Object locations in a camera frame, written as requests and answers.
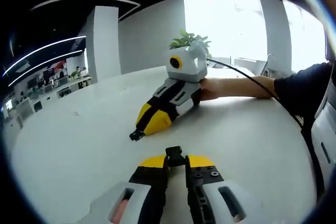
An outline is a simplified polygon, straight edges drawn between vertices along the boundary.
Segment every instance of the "window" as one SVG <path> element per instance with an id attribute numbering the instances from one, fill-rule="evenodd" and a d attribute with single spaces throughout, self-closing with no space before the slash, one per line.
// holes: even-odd
<path id="1" fill-rule="evenodd" d="M 84 64 L 85 64 L 85 67 L 86 67 L 86 71 L 88 72 L 89 71 L 89 64 L 88 64 L 88 55 L 86 53 L 86 48 L 84 49 Z"/>
<path id="2" fill-rule="evenodd" d="M 12 107 L 13 107 L 12 100 L 9 100 L 8 102 L 6 102 L 6 108 L 7 108 L 8 110 L 11 110 Z"/>
<path id="3" fill-rule="evenodd" d="M 267 59 L 259 0 L 185 0 L 186 31 L 208 36 L 213 57 Z"/>
<path id="4" fill-rule="evenodd" d="M 292 44 L 291 70 L 298 72 L 313 64 L 326 62 L 326 41 L 321 22 L 294 3 L 282 1 L 288 17 Z"/>

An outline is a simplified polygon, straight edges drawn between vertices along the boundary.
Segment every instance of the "white table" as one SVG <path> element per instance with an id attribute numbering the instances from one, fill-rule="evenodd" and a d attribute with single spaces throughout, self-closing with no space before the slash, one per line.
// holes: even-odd
<path id="1" fill-rule="evenodd" d="M 118 76 L 72 93 L 27 121 L 12 164 L 38 213 L 48 223 L 76 222 L 94 199 L 128 181 L 145 158 L 180 145 L 184 155 L 209 156 L 224 179 L 258 197 L 271 217 L 298 223 L 316 202 L 311 160 L 298 125 L 273 99 L 201 102 L 170 129 L 129 139 L 141 106 L 166 77 L 164 67 Z M 161 223 L 192 223 L 184 168 L 172 172 Z"/>

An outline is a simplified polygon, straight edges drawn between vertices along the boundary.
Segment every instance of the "person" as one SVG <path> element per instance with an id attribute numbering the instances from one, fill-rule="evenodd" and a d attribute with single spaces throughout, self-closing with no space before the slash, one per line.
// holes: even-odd
<path id="1" fill-rule="evenodd" d="M 322 195 L 324 187 L 319 162 L 312 146 L 311 127 L 331 77 L 334 56 L 329 44 L 327 44 L 327 47 L 327 63 L 313 65 L 286 78 L 253 77 L 254 80 L 261 83 L 276 96 L 286 110 L 303 118 L 302 135 L 314 163 L 318 197 Z M 267 91 L 248 78 L 204 79 L 201 81 L 201 87 L 201 101 L 219 97 L 271 98 Z"/>
<path id="2" fill-rule="evenodd" d="M 85 75 L 89 73 L 86 67 L 83 67 L 83 71 L 85 71 Z"/>
<path id="3" fill-rule="evenodd" d="M 59 79 L 61 79 L 61 78 L 63 78 L 64 77 L 64 73 L 63 73 L 63 71 L 61 71 L 60 73 L 59 73 Z"/>
<path id="4" fill-rule="evenodd" d="M 26 97 L 24 96 L 23 91 L 21 91 L 20 95 L 21 95 L 20 102 L 22 102 L 23 100 L 26 99 Z"/>

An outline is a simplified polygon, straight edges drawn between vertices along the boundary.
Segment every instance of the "black cable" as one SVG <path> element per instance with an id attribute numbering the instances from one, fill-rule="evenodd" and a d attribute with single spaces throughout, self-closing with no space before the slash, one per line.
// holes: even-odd
<path id="1" fill-rule="evenodd" d="M 248 78 L 249 80 L 251 80 L 252 82 L 254 82 L 255 84 L 257 84 L 258 86 L 260 86 L 262 89 L 264 89 L 267 93 L 269 93 L 278 103 L 281 104 L 282 107 L 286 109 L 286 107 L 283 105 L 283 103 L 279 100 L 279 98 L 277 98 L 271 91 L 269 91 L 264 85 L 262 85 L 260 82 L 256 81 L 255 79 L 253 79 L 252 77 L 250 77 L 249 75 L 241 72 L 240 70 L 236 69 L 235 67 L 232 67 L 230 65 L 227 65 L 225 63 L 222 63 L 220 61 L 217 61 L 217 60 L 212 60 L 212 59 L 206 59 L 210 62 L 213 62 L 213 63 L 216 63 L 216 64 L 220 64 L 224 67 L 227 67 L 227 68 L 230 68 L 230 69 L 233 69 L 235 71 L 237 71 L 238 73 L 242 74 L 243 76 L 245 76 L 246 78 Z M 302 124 L 300 123 L 300 121 L 296 118 L 295 115 L 293 115 L 292 113 L 290 113 L 290 111 L 287 110 L 287 112 L 291 115 L 291 117 L 298 123 L 298 125 L 302 128 Z"/>

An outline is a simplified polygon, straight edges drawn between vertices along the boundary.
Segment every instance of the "human arm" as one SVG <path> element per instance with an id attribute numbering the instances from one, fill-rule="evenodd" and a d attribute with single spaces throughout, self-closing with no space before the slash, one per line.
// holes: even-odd
<path id="1" fill-rule="evenodd" d="M 265 76 L 255 76 L 253 79 L 262 84 L 273 95 L 276 95 L 274 89 L 274 79 Z M 271 95 L 266 90 L 248 78 L 204 79 L 201 81 L 201 86 L 203 90 L 201 94 L 201 101 L 212 100 L 219 97 L 271 98 Z"/>
<path id="2" fill-rule="evenodd" d="M 312 117 L 327 89 L 332 64 L 313 65 L 286 78 L 253 77 L 278 97 L 284 107 L 294 115 Z M 204 79 L 201 81 L 201 101 L 219 97 L 270 98 L 270 94 L 247 78 Z"/>

